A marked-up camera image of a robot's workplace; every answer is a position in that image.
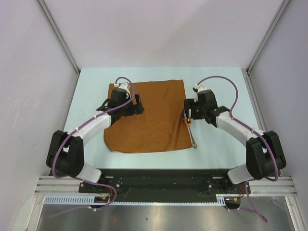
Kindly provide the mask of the orange satin napkin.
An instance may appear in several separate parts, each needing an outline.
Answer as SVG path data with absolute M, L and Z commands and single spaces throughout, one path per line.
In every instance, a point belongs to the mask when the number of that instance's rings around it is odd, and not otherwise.
M 104 130 L 104 143 L 111 152 L 152 153 L 192 147 L 182 118 L 186 98 L 183 80 L 134 83 L 144 112 L 124 116 Z

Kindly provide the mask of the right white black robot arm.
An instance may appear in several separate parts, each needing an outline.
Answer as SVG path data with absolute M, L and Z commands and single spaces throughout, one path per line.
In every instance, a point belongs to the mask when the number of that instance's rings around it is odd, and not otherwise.
M 276 178 L 286 167 L 286 159 L 279 135 L 274 131 L 253 129 L 231 116 L 225 106 L 218 106 L 212 90 L 194 87 L 195 97 L 184 100 L 183 119 L 187 126 L 192 120 L 205 120 L 206 123 L 232 135 L 246 148 L 245 163 L 229 170 L 222 181 L 222 188 L 233 193 L 240 183 L 251 180 Z

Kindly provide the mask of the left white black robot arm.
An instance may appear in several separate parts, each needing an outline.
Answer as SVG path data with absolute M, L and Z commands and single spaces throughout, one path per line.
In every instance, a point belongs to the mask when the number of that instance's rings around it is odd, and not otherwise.
M 87 181 L 95 192 L 102 192 L 106 188 L 106 180 L 101 177 L 102 172 L 99 169 L 85 163 L 85 145 L 120 118 L 140 115 L 143 112 L 140 95 L 131 95 L 127 84 L 119 85 L 112 90 L 110 98 L 96 109 L 91 119 L 71 132 L 54 132 L 46 165 L 51 168 L 55 177 L 69 176 Z

